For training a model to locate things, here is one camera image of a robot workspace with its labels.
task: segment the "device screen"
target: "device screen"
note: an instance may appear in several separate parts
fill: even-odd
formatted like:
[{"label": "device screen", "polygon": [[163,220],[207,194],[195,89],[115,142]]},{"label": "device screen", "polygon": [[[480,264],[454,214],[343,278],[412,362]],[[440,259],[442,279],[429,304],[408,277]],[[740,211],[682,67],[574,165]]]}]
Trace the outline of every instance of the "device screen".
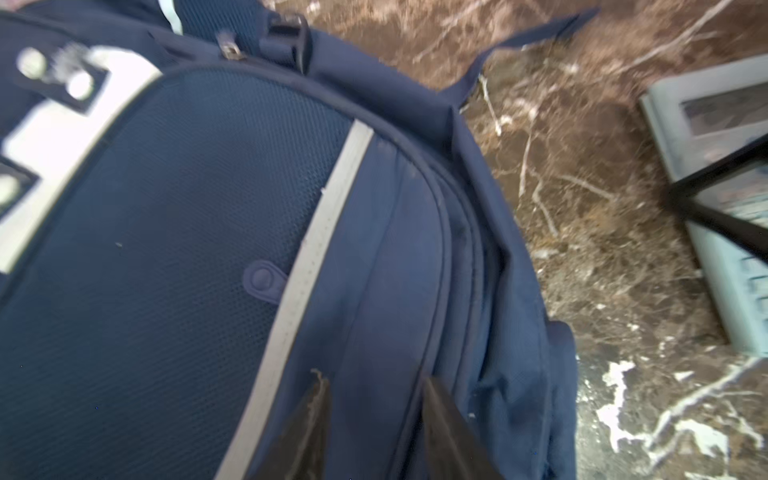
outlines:
[{"label": "device screen", "polygon": [[765,121],[768,120],[768,83],[686,101],[682,107],[694,135]]}]

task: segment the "brown marble surface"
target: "brown marble surface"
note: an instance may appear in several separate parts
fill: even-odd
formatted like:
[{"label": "brown marble surface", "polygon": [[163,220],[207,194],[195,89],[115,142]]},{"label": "brown marble surface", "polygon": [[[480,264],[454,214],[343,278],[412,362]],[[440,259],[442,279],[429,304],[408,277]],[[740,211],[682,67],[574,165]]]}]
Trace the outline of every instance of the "brown marble surface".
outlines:
[{"label": "brown marble surface", "polygon": [[[589,0],[288,0],[427,84]],[[465,117],[581,368],[584,480],[768,478],[768,362],[737,355],[680,222],[639,95],[663,76],[768,52],[764,0],[613,0],[570,42],[497,53]]]}]

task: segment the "reflective strip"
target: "reflective strip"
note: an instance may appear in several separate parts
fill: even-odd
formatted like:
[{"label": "reflective strip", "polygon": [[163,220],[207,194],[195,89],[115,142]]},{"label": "reflective strip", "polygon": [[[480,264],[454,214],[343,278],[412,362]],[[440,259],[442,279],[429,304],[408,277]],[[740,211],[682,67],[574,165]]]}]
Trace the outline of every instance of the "reflective strip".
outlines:
[{"label": "reflective strip", "polygon": [[144,57],[128,50],[94,47],[88,60],[109,70],[88,112],[53,100],[32,108],[5,138],[2,154],[39,176],[38,182],[0,219],[0,273],[16,263],[72,175],[125,106],[160,76]]},{"label": "reflective strip", "polygon": [[299,248],[266,343],[256,382],[215,480],[242,480],[250,466],[299,332],[306,305],[310,301],[336,229],[336,222],[341,216],[372,136],[373,129],[358,120],[349,129],[339,160],[331,172],[325,193],[317,204]]},{"label": "reflective strip", "polygon": [[163,11],[165,19],[170,23],[170,29],[174,31],[176,35],[183,35],[184,28],[181,26],[181,18],[176,13],[176,6],[174,0],[158,0],[160,4],[160,10]]}]

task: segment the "rubber zipper pull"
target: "rubber zipper pull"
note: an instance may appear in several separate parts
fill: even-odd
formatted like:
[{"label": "rubber zipper pull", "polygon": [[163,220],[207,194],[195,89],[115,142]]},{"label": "rubber zipper pull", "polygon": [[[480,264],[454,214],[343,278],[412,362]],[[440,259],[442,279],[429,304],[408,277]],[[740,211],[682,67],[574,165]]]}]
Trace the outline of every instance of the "rubber zipper pull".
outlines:
[{"label": "rubber zipper pull", "polygon": [[223,30],[216,34],[216,40],[219,43],[221,54],[227,60],[243,60],[245,54],[240,51],[235,41],[235,34],[229,30]]}]

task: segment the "calculator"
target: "calculator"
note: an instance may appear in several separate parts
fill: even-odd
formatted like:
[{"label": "calculator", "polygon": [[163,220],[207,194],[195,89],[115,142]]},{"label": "calculator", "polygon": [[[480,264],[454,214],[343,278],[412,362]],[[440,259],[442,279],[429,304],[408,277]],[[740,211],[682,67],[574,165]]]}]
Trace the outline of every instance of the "calculator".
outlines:
[{"label": "calculator", "polygon": [[[660,80],[641,107],[678,181],[768,134],[768,55]],[[719,182],[697,201],[768,228],[768,168]],[[733,348],[768,356],[768,265],[712,230],[687,229]]]}]

